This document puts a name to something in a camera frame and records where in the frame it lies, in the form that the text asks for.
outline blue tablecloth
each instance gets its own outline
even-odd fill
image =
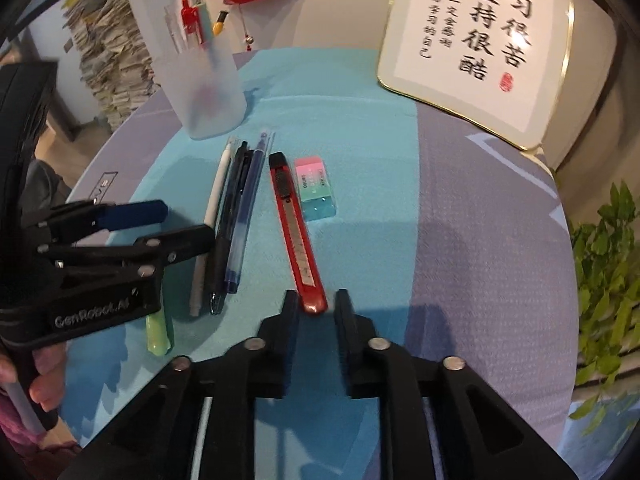
[[[466,121],[376,83],[368,50],[281,49],[238,59],[247,117],[233,132],[276,132],[290,161],[324,159],[338,215],[308,224],[332,299],[415,355],[465,358],[551,444],[568,411],[577,354],[574,264],[553,179]],[[74,190],[117,172],[107,200],[162,199],[162,229],[202,222],[226,136],[191,140],[158,92],[114,134]],[[188,316],[193,262],[167,270],[175,345],[146,351],[143,320],[70,348],[62,416],[86,444],[176,354],[203,360],[252,336],[293,288],[267,168],[237,295],[222,316]],[[123,232],[130,243],[143,232]],[[349,400],[332,318],[300,326],[289,395],[257,406],[256,478],[376,478],[374,400]]]

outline black pen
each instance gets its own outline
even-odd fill
[[[236,151],[232,173],[226,185],[225,200],[216,235],[216,246],[207,258],[202,303],[209,305],[212,314],[219,314],[224,305],[226,263],[231,248],[231,237],[236,225],[240,196],[249,171],[252,153],[247,149],[246,142],[243,142]]]

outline red pen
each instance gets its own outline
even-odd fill
[[[289,165],[282,152],[269,156],[269,168],[282,233],[302,307],[307,314],[322,314],[327,310],[324,287],[320,281],[320,273],[306,232]]]
[[[202,44],[202,26],[198,9],[189,5],[189,0],[182,0],[182,10],[180,11],[184,35],[187,40],[187,48]]]

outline human hand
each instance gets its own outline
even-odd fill
[[[45,412],[57,408],[65,395],[66,345],[57,345],[33,351],[36,370],[40,374],[29,388],[33,402]],[[18,377],[11,360],[0,353],[0,383],[15,383]]]

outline red utility knife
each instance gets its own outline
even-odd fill
[[[289,253],[289,261],[296,288],[302,299],[302,307],[307,314],[322,314],[327,310],[324,287],[302,218],[300,201],[296,194],[287,159],[282,152],[269,156],[271,181],[276,193],[278,214],[282,224],[282,233]]]

